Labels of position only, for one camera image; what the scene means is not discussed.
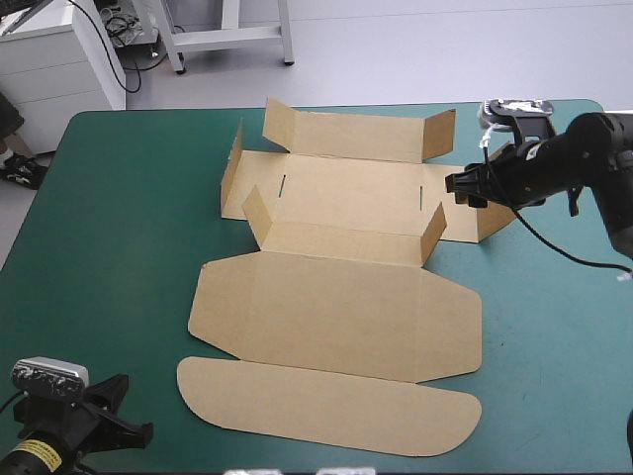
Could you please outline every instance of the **white drawer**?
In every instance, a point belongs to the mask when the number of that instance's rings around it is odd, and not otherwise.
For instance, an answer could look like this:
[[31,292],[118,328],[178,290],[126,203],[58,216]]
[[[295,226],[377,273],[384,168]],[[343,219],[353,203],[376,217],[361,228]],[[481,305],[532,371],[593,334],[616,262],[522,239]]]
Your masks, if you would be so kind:
[[85,60],[86,54],[72,31],[0,43],[0,74]]
[[13,104],[101,89],[89,62],[0,75],[0,91]]
[[68,122],[76,114],[111,110],[102,91],[27,102],[16,108],[25,119],[18,134],[34,153],[57,150]]

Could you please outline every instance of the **green table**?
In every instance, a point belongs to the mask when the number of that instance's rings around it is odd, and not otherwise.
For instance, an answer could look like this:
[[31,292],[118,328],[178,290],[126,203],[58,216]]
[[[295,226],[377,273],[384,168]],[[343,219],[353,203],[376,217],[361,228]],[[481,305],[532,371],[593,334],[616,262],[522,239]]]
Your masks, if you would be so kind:
[[[476,104],[327,110],[422,117],[449,107],[458,110],[455,150],[437,161],[481,160]],[[556,107],[559,131],[575,115],[600,109],[590,101]],[[430,384],[482,402],[479,426],[454,451],[382,455],[224,430],[190,413],[176,387],[178,362],[228,357],[187,333],[200,266],[257,248],[247,223],[220,218],[220,180],[240,119],[246,147],[273,148],[261,137],[260,109],[77,116],[0,273],[0,374],[34,355],[83,364],[93,382],[128,373],[133,381],[122,415],[155,422],[147,450],[94,455],[88,463],[119,471],[630,470],[631,287],[613,272],[559,258],[519,224],[480,245],[443,241],[428,264],[484,301],[482,368]],[[589,193],[581,210],[569,218],[560,196],[525,215],[569,250],[622,260]],[[0,378],[0,394],[12,392],[8,378]],[[18,425],[8,414],[0,424],[5,452]]]

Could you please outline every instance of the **black cable on floor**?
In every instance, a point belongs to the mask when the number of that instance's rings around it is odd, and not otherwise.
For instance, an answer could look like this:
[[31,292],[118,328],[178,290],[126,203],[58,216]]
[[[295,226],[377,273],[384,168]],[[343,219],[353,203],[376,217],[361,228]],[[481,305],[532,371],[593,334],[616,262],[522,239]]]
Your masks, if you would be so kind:
[[558,247],[557,245],[549,242],[548,240],[546,240],[543,236],[541,236],[541,234],[539,234],[533,227],[532,225],[530,225],[525,218],[523,218],[521,216],[521,214],[518,212],[518,209],[516,209],[516,207],[514,207],[514,205],[512,204],[512,201],[510,200],[509,196],[507,195],[507,193],[505,193],[505,190],[503,189],[503,187],[500,184],[500,181],[497,178],[497,174],[495,173],[495,170],[493,169],[493,166],[491,165],[491,161],[490,158],[488,157],[488,148],[485,146],[484,147],[484,161],[486,162],[486,167],[488,168],[488,171],[491,175],[491,177],[493,178],[493,182],[495,183],[495,186],[497,187],[503,201],[505,203],[503,203],[505,206],[507,206],[510,210],[512,210],[512,213],[514,214],[514,216],[527,228],[528,231],[530,231],[532,233],[533,236],[535,236],[538,240],[540,240],[541,242],[543,242],[545,245],[547,245],[550,249],[558,252],[559,254],[567,257],[568,259],[572,260],[573,262],[575,262],[576,264],[580,264],[580,265],[586,265],[588,267],[597,267],[600,269],[615,269],[615,270],[621,270],[622,272],[626,272],[629,274],[633,274],[633,269],[631,269],[630,267],[627,267],[625,265],[620,265],[620,264],[611,264],[611,263],[607,263],[607,262],[593,262],[591,260],[585,260],[585,259],[581,259],[579,257],[576,257],[572,254],[569,254],[567,251],[565,251],[564,249],[561,249],[560,247]]

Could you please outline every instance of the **gray floor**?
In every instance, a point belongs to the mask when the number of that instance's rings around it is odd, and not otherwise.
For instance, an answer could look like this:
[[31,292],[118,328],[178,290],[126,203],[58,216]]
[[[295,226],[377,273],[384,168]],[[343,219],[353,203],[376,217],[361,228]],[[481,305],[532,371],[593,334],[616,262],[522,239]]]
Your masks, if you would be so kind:
[[[218,2],[169,0],[189,31]],[[243,26],[276,20],[276,0],[242,0]],[[590,98],[633,109],[633,0],[289,0],[297,63],[277,47],[192,53],[143,74],[130,109]],[[139,63],[147,61],[140,57]],[[0,265],[35,193],[0,183]]]

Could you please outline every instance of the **flattened cardboard box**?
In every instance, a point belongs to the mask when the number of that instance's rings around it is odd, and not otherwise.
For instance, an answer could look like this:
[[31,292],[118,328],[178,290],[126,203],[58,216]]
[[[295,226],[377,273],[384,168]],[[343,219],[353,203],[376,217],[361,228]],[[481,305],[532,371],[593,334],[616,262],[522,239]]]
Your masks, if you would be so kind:
[[203,267],[189,330],[254,362],[183,360],[178,384],[194,413],[402,455],[443,453],[470,435],[477,398],[411,384],[482,359],[479,296],[421,265],[440,237],[477,241],[509,221],[443,197],[459,167],[421,163],[451,149],[453,122],[452,112],[313,116],[271,101],[265,135],[293,153],[244,151],[238,133],[223,216],[247,219],[261,251]]
[[441,202],[442,238],[479,242],[513,215],[495,204],[455,204],[444,178],[463,167],[423,162],[451,151],[454,124],[455,111],[426,119],[327,114],[270,99],[264,137],[290,153],[243,150],[238,132],[222,182],[223,217],[244,220],[242,204],[257,186],[279,222],[398,236],[398,245],[419,238]]
[[482,413],[465,393],[224,359],[182,360],[178,387],[222,428],[408,456],[455,448]]

